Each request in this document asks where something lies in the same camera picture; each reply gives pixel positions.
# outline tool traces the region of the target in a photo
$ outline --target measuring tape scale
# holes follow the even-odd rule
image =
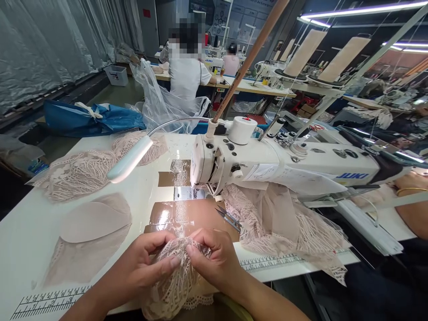
[[[350,250],[339,250],[337,254],[347,253]],[[239,263],[248,273],[275,270],[306,262],[300,257],[289,254],[281,257],[263,256],[260,258],[241,260]],[[59,310],[68,310],[87,291],[91,285],[33,294],[22,298],[10,320],[46,314]]]

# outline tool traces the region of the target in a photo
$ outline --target pink shirt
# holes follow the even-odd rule
[[[223,57],[223,61],[224,74],[234,77],[240,67],[239,58],[237,56],[226,55]]]

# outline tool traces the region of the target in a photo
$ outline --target bracelet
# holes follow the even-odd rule
[[[397,191],[397,196],[398,196],[398,194],[400,194],[401,192],[404,192],[405,190],[420,190],[420,191],[428,192],[428,189],[420,189],[420,188],[417,188],[417,187],[407,187],[405,189],[399,189]]]

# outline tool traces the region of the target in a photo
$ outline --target gray curtain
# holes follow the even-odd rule
[[[134,0],[1,0],[0,113],[115,61],[138,45]]]

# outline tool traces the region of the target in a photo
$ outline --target scissors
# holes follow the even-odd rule
[[[241,233],[241,227],[242,225],[235,220],[224,208],[222,208],[220,205],[217,205],[218,209],[215,209],[217,213],[219,213],[230,225],[233,226],[239,233]]]

